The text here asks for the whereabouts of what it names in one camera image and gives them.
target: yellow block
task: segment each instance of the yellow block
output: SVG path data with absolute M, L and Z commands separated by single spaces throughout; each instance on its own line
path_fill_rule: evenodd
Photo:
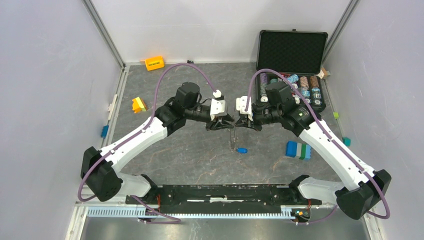
M 165 67 L 164 58 L 162 56 L 155 56 L 152 58 L 148 58 L 144 60 L 144 63 L 146 64 L 147 71 Z
M 139 112 L 145 112 L 147 109 L 147 105 L 140 97 L 136 97 L 132 100 L 132 110 L 135 114 Z

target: white panel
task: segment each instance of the white panel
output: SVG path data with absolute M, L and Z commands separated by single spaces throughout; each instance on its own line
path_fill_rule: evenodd
M 64 239 L 120 68 L 79 0 L 0 2 L 0 239 Z
M 350 149 L 392 176 L 391 218 L 380 221 L 389 240 L 424 235 L 423 9 L 422 0 L 360 1 L 324 65 Z
M 127 63 L 255 61 L 260 30 L 332 33 L 349 0 L 93 0 Z
M 337 204 L 336 191 L 344 188 L 340 181 L 318 180 L 308 177 L 300 182 L 299 192 L 306 199 L 318 199 L 326 203 Z
M 116 142 L 110 145 L 102 147 L 100 149 L 102 151 L 101 155 L 104 156 L 105 154 L 113 150 L 117 145 L 123 143 L 125 140 L 131 138 L 136 133 L 142 131 L 146 124 L 149 122 L 149 120 L 150 117 L 143 124 L 141 124 L 136 129 L 132 130 L 127 135 L 123 136 L 121 139 L 117 140 Z M 150 147 L 154 143 L 168 136 L 167 128 L 163 127 L 162 124 L 163 123 L 161 122 L 161 120 L 159 120 L 157 117 L 154 117 L 153 121 L 145 132 L 134 137 L 133 139 L 122 145 L 120 148 L 118 148 L 116 151 L 114 151 L 113 154 L 106 157 L 106 161 L 113 163 L 112 168 L 115 170 L 115 172 L 119 173 L 122 168 L 125 167 L 125 165 L 127 165 L 127 163 L 129 163 L 135 156 L 140 154 L 142 151 L 144 151 L 146 148 Z
M 330 165 L 330 167 L 337 173 L 344 186 L 349 190 L 355 190 L 359 187 L 359 183 L 368 182 L 368 178 L 359 173 L 358 168 L 355 164 L 345 155 L 343 152 L 333 143 L 336 142 L 344 150 L 349 153 L 356 160 L 356 162 L 363 167 L 364 171 L 369 173 L 371 177 L 374 177 L 373 167 L 364 163 L 363 160 L 359 159 L 343 142 L 337 138 L 337 136 L 330 130 L 325 121 L 320 121 L 322 126 L 327 130 L 331 136 L 331 141 L 323 133 L 316 122 L 309 125 L 308 130 L 303 130 L 299 135 L 299 138 L 309 144 L 314 151 L 319 153 L 321 157 Z

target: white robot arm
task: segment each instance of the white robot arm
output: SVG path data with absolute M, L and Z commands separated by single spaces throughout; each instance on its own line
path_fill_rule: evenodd
M 81 178 L 101 158 L 100 164 L 86 178 L 86 183 L 102 202 L 116 194 L 143 197 L 151 188 L 142 175 L 121 173 L 122 168 L 150 145 L 160 141 L 186 124 L 186 120 L 206 123 L 206 130 L 233 128 L 234 119 L 227 114 L 224 96 L 219 90 L 213 93 L 211 105 L 200 103 L 200 88 L 192 82 L 185 82 L 163 106 L 155 111 L 155 117 L 146 130 L 147 119 L 141 126 L 118 141 L 96 150 L 84 152 Z
M 318 152 L 341 179 L 332 182 L 302 175 L 290 184 L 301 198 L 337 204 L 353 219 L 362 217 L 381 200 L 371 178 L 385 194 L 392 179 L 387 171 L 375 171 L 336 137 L 318 113 L 314 112 L 317 122 L 306 105 L 296 105 L 284 82 L 269 84 L 265 90 L 267 104 L 254 103 L 246 108 L 247 96 L 236 100 L 240 118 L 235 126 L 261 131 L 262 125 L 279 123 Z

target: green block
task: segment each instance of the green block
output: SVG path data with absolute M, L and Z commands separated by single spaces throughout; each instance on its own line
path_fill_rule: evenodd
M 351 146 L 351 139 L 348 137 L 343 137 L 341 139 L 343 141 L 343 144 L 346 145 L 346 147 L 350 147 Z

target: black case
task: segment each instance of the black case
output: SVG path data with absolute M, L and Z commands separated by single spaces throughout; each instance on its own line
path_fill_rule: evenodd
M 321 70 L 321 61 L 327 42 L 326 32 L 271 31 L 262 30 L 259 33 L 256 70 L 272 69 L 282 74 L 297 74 L 307 77 L 309 86 L 310 76 Z M 267 73 L 268 84 L 276 75 Z M 256 103 L 260 104 L 260 74 L 256 78 Z M 321 81 L 318 78 L 321 92 L 321 105 L 310 105 L 317 112 L 326 108 Z

